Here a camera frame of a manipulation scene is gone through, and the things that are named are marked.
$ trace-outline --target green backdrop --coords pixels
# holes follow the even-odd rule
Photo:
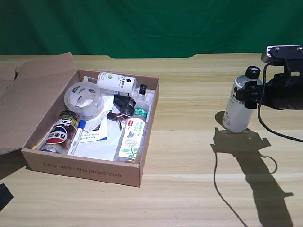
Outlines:
[[[113,58],[303,44],[303,0],[0,0],[0,54]]]

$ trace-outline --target box flap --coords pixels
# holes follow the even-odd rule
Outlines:
[[[71,57],[57,55],[49,58],[49,64],[47,59],[26,63],[16,81],[0,96],[0,155],[23,147],[71,79],[79,78]]]
[[[76,70],[72,54],[64,53],[36,61],[25,62],[16,81],[45,77],[53,74]]]
[[[14,64],[9,64],[6,67],[0,69],[0,96],[14,82],[15,75],[16,66]]]

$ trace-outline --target blue marker cap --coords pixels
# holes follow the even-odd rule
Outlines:
[[[85,120],[80,120],[80,122],[79,122],[79,127],[78,127],[78,128],[84,129],[85,124],[86,124],[86,121],[85,121]]]

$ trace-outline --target black cap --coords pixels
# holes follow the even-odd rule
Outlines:
[[[248,66],[245,72],[245,76],[251,79],[258,79],[261,73],[261,69],[257,66]]]
[[[145,95],[147,86],[145,84],[140,84],[139,94]]]

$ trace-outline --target tape roll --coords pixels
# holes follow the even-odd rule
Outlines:
[[[103,109],[100,89],[92,82],[79,82],[72,85],[64,95],[67,108],[76,112],[81,120],[98,116]]]

